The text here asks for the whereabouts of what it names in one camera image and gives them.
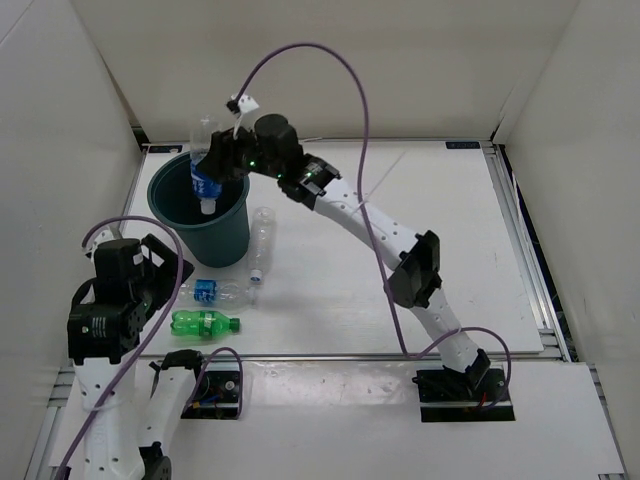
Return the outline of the green plastic soda bottle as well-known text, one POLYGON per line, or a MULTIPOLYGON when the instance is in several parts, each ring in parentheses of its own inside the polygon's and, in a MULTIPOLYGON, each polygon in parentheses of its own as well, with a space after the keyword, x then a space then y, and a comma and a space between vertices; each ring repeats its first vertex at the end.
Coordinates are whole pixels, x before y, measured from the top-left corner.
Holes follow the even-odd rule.
POLYGON ((170 329, 178 337, 218 338, 239 333, 241 321, 213 310, 179 310, 172 314, 170 329))

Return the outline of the clear unlabelled plastic bottle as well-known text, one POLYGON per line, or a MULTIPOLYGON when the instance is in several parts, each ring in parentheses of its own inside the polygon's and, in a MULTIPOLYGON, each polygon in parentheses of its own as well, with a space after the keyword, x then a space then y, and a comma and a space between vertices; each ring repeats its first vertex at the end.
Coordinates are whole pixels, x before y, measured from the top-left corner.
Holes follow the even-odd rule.
POLYGON ((276 236, 276 212, 268 207, 254 211, 250 228, 250 243, 247 252, 249 281, 261 285, 269 272, 273 260, 276 236))

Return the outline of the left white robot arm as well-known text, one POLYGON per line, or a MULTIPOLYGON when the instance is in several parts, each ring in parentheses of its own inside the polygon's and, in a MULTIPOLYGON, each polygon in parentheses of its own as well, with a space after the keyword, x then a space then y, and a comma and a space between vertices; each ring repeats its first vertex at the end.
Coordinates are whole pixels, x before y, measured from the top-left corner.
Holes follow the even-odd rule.
POLYGON ((169 479, 169 446, 186 400, 206 395, 210 377, 195 350, 170 352, 150 365, 148 399, 135 403, 135 352, 175 283, 193 266, 153 235, 115 239, 93 251, 95 275, 71 301, 68 356, 87 414, 75 446, 86 479, 169 479))

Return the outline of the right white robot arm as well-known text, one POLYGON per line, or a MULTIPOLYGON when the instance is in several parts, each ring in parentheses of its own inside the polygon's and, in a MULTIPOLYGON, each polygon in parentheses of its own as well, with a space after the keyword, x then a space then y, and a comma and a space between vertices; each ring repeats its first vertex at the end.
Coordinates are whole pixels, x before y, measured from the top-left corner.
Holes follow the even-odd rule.
POLYGON ((284 116, 265 115, 251 130, 238 127, 210 134, 197 168, 217 183, 251 173, 273 178, 289 199, 370 247, 392 305, 409 310, 435 343, 446 389, 464 400, 484 389, 490 361, 448 303, 439 275, 439 237, 432 231, 414 232, 367 206, 336 167, 304 151, 284 116))

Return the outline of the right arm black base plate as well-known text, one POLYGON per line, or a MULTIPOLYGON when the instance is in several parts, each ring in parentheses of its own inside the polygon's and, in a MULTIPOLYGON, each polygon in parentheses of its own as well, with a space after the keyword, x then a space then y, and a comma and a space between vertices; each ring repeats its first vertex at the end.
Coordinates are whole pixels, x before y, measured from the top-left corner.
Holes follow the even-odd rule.
POLYGON ((412 382, 417 387, 423 423, 516 420, 502 368, 489 369, 475 389, 457 383, 444 369, 418 370, 412 382))

